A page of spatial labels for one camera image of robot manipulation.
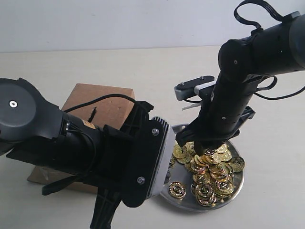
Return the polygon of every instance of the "white table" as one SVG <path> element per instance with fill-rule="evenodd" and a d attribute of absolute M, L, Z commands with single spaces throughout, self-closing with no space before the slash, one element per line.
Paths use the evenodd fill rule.
<path fill-rule="evenodd" d="M 219 47 L 192 47 L 85 52 L 0 54 L 0 77 L 23 77 L 50 102 L 62 106 L 76 83 L 133 88 L 136 98 L 155 106 L 172 125 L 187 123 L 198 108 L 175 99 L 173 87 L 200 75 L 218 75 Z M 269 96 L 298 90 L 305 73 L 279 77 Z M 112 228 L 303 228 L 305 93 L 282 101 L 254 97 L 257 112 L 233 143 L 246 161 L 245 182 L 237 198 L 224 208 L 203 214 L 169 206 L 161 197 L 139 208 L 120 204 Z M 1 229 L 86 229 L 95 196 L 64 190 L 48 197 L 41 185 L 26 181 L 32 165 L 0 158 Z"/>

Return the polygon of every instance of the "brown cardboard box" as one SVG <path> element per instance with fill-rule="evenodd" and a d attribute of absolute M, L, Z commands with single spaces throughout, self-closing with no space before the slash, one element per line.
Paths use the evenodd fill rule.
<path fill-rule="evenodd" d="M 133 90 L 129 88 L 77 84 L 62 109 L 65 110 L 107 94 L 124 94 L 134 98 Z M 94 107 L 96 107 L 96 115 L 92 121 L 93 124 L 100 127 L 107 124 L 116 129 L 120 129 L 132 110 L 133 103 L 122 98 L 114 97 L 72 111 L 70 114 L 83 120 L 88 120 Z M 28 177 L 28 181 L 40 184 L 50 184 L 69 176 L 71 175 L 50 168 L 35 167 Z M 68 186 L 68 188 L 92 193 L 96 193 L 97 191 L 96 187 L 78 182 Z"/>

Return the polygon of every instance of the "screw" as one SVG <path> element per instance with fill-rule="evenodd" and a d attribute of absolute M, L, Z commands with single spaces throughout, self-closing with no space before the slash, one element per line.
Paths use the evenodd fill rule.
<path fill-rule="evenodd" d="M 156 129 L 156 128 L 152 129 L 152 135 L 153 136 L 158 136 L 159 133 L 160 133 L 160 131 L 158 129 Z"/>
<path fill-rule="evenodd" d="M 144 177 L 138 177 L 137 182 L 139 185 L 142 185 L 145 183 L 145 178 Z"/>
<path fill-rule="evenodd" d="M 10 106 L 11 106 L 11 108 L 16 108 L 18 106 L 18 103 L 14 100 L 11 100 L 10 101 Z"/>

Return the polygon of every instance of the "metal plate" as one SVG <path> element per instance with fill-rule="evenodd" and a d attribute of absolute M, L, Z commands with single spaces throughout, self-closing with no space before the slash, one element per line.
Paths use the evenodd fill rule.
<path fill-rule="evenodd" d="M 178 133 L 185 127 L 186 125 L 176 125 L 173 126 L 173 130 L 175 133 Z M 238 152 L 236 151 L 235 147 L 229 141 L 227 142 L 228 148 L 232 153 L 232 156 L 239 156 Z M 214 209 L 221 208 L 228 203 L 230 203 L 240 192 L 244 183 L 244 172 L 234 173 L 234 192 L 231 194 L 229 198 L 226 198 L 224 202 L 216 203 L 215 206 L 204 207 L 198 204 L 195 196 L 191 192 L 191 184 L 193 183 L 193 178 L 191 172 L 187 171 L 184 165 L 179 163 L 175 163 L 175 165 L 169 169 L 171 177 L 170 181 L 164 185 L 161 196 L 165 198 L 169 203 L 178 208 L 182 208 L 188 211 L 195 211 L 195 212 L 205 212 Z M 172 197 L 168 193 L 168 186 L 172 182 L 180 182 L 185 185 L 186 188 L 186 195 L 183 199 L 176 199 Z"/>

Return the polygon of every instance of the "stack of gold coins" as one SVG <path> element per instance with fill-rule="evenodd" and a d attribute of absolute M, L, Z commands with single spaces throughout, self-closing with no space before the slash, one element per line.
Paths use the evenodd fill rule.
<path fill-rule="evenodd" d="M 234 191 L 234 172 L 241 172 L 244 168 L 244 160 L 241 157 L 232 158 L 227 144 L 216 150 L 207 149 L 202 156 L 194 151 L 193 142 L 183 147 L 175 145 L 172 160 L 174 158 L 192 173 L 191 191 L 198 204 L 205 207 L 215 206 L 230 197 Z"/>

